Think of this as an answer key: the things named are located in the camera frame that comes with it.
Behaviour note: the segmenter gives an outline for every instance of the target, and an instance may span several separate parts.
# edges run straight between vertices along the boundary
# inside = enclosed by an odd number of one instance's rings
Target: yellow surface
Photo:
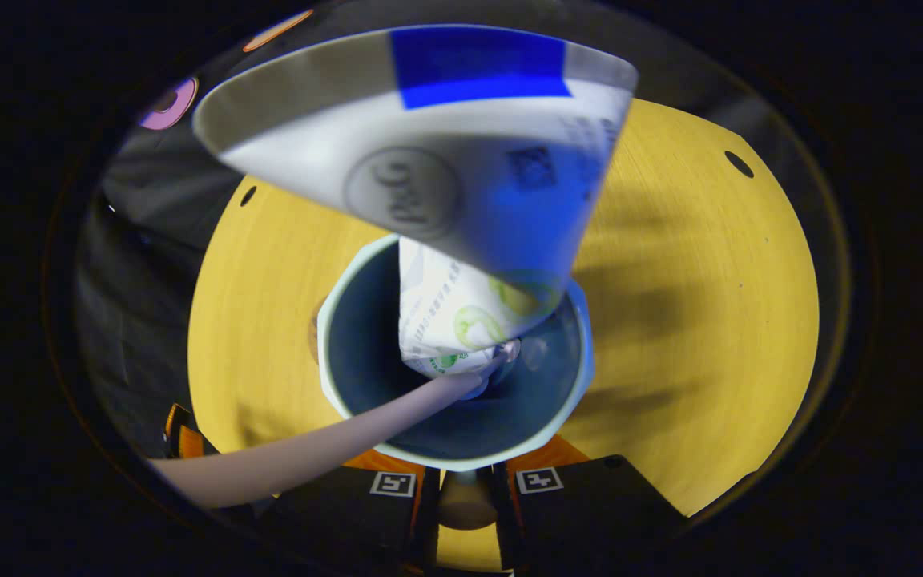
[[[217,449],[340,420],[308,325],[358,248],[384,234],[241,183],[206,252],[187,343],[195,419]],[[791,205],[739,136],[635,101],[574,277],[597,376],[561,435],[591,458],[625,455],[694,514],[772,452],[810,378],[817,288]],[[439,559],[499,569],[487,531],[442,529]]]

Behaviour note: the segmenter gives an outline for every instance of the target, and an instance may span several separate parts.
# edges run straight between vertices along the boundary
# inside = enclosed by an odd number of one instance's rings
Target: blue stripe
[[[562,76],[561,40],[513,30],[431,26],[392,30],[391,44],[406,109],[475,99],[571,96]]]

